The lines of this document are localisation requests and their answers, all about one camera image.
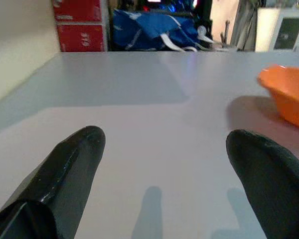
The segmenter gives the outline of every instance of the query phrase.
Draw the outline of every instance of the white strap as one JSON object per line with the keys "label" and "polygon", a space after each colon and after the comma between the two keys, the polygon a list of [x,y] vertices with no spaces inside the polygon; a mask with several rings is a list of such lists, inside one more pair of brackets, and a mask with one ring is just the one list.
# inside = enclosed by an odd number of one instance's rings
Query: white strap
{"label": "white strap", "polygon": [[183,47],[182,49],[197,52],[197,49],[193,46],[186,46],[186,47]]}
{"label": "white strap", "polygon": [[163,40],[164,44],[171,50],[173,51],[180,51],[180,52],[185,52],[183,49],[181,49],[179,46],[176,46],[169,36],[166,33],[162,33],[160,35],[161,39]]}
{"label": "white strap", "polygon": [[173,16],[171,16],[171,15],[168,15],[168,16],[169,16],[171,19],[173,19],[174,22],[176,22],[176,24],[177,24],[179,27],[181,26],[180,23],[179,23],[179,21],[177,21],[175,17],[173,17]]}
{"label": "white strap", "polygon": [[198,33],[198,40],[206,41],[208,43],[215,43],[212,39],[208,38],[206,36],[207,29],[204,26],[199,26],[197,28],[197,33]]}

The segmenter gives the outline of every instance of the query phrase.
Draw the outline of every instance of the cabinet door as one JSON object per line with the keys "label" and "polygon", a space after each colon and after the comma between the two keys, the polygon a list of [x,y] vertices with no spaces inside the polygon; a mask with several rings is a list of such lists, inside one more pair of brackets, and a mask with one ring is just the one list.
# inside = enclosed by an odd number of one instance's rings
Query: cabinet door
{"label": "cabinet door", "polygon": [[299,47],[299,10],[280,14],[270,50],[296,51]]}

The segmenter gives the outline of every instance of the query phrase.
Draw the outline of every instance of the white cabinet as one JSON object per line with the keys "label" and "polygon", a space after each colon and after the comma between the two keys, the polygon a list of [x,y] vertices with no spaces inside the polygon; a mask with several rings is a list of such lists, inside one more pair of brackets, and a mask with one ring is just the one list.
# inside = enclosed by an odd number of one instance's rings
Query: white cabinet
{"label": "white cabinet", "polygon": [[256,51],[299,51],[299,9],[258,9]]}

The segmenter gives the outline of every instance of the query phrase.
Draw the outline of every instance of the blue bag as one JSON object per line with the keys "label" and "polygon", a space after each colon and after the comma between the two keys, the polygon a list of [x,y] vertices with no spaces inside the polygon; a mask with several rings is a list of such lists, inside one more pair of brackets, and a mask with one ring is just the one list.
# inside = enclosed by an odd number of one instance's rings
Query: blue bag
{"label": "blue bag", "polygon": [[151,12],[114,11],[114,43],[124,50],[196,50],[194,21]]}

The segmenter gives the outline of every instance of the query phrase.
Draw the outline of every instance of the printed number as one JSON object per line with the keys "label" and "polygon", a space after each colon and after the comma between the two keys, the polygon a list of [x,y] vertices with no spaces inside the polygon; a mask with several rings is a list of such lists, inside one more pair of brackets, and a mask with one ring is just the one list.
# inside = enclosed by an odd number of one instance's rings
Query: printed number
{"label": "printed number", "polygon": [[81,41],[82,41],[82,45],[83,46],[89,46],[90,45],[90,38],[89,38],[89,34],[85,33],[85,32],[81,32]]}

